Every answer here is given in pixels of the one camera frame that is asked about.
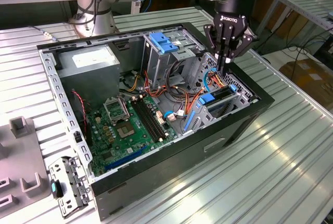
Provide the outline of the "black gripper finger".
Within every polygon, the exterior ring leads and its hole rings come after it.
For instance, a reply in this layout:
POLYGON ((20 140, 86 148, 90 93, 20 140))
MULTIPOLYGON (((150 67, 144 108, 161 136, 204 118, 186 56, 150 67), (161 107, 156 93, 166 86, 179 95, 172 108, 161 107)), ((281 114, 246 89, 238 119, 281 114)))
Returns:
POLYGON ((224 67, 224 41, 222 36, 223 25, 219 24, 218 26, 212 24, 205 24, 204 33, 209 44, 209 48, 214 53, 217 59, 217 69, 220 72, 223 72, 224 67))
POLYGON ((229 65, 234 62, 235 58, 244 55, 250 49, 251 44, 258 40, 258 36, 250 27, 247 27, 238 39, 230 39, 228 54, 223 65, 223 73, 227 72, 229 65))

